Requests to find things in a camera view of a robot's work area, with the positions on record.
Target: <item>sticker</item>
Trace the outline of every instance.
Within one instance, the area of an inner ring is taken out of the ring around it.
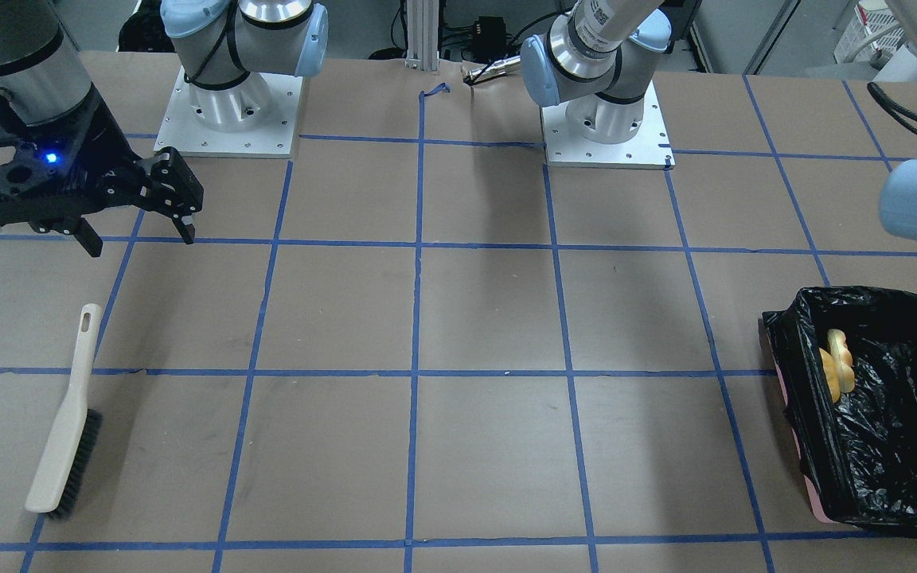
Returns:
[[[576,33],[591,50],[610,52],[618,48],[618,45],[625,40],[623,37],[618,40],[608,40],[601,36],[601,30],[615,15],[615,11],[607,0],[583,0],[581,10],[583,17],[576,23]]]

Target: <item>brush bristles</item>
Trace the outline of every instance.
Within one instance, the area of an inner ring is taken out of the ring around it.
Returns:
[[[87,421],[84,422],[84,432],[80,435],[80,445],[76,447],[76,456],[73,456],[73,465],[69,469],[66,487],[62,490],[62,498],[59,500],[58,507],[45,514],[49,519],[65,519],[76,507],[76,496],[80,493],[84,471],[87,470],[87,464],[91,461],[91,450],[94,450],[94,443],[98,440],[101,420],[101,413],[87,410]]]

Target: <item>white basket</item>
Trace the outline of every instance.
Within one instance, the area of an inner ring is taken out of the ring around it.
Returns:
[[[864,42],[866,37],[894,23],[894,21],[894,14],[891,14],[889,10],[866,10],[861,4],[855,4],[855,14],[852,16],[848,28],[845,29],[844,36],[841,36],[841,42],[838,42],[837,47],[833,50],[833,59],[837,63],[843,62],[845,56],[848,56],[852,50]],[[855,56],[855,61],[869,61],[872,54],[876,53],[876,50],[884,50],[892,55],[898,51],[902,42],[903,29],[900,27],[895,28],[888,35],[880,37],[876,42],[863,48]]]

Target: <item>white mounting plate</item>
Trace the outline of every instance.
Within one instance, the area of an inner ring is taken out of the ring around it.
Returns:
[[[295,142],[302,77],[262,73],[277,105],[265,123],[250,131],[215,131],[197,119],[189,101],[185,72],[179,76],[168,100],[165,118],[158,130],[154,150],[174,146],[190,157],[270,157],[291,159]]]
[[[622,144],[599,144],[581,137],[568,125],[568,102],[541,109],[547,164],[555,167],[614,167],[622,170],[663,170],[674,167],[667,127],[653,83],[646,90],[646,113],[639,133]]]

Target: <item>light blue joint cap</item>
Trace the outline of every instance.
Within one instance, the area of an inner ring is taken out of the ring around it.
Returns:
[[[651,52],[665,52],[670,46],[670,20],[660,10],[653,10],[629,36],[629,40]]]
[[[554,68],[547,57],[547,48],[539,36],[525,39],[521,47],[521,72],[525,90],[540,107],[551,107],[561,103],[560,93],[557,91],[557,78]]]
[[[193,36],[225,14],[232,0],[162,0],[161,21],[171,39]]]
[[[880,222],[891,235],[917,240],[917,159],[902,163],[885,182]]]
[[[298,77],[313,77],[324,68],[324,54],[328,48],[328,11],[323,4],[314,4],[310,22],[306,25],[306,40],[295,65]]]

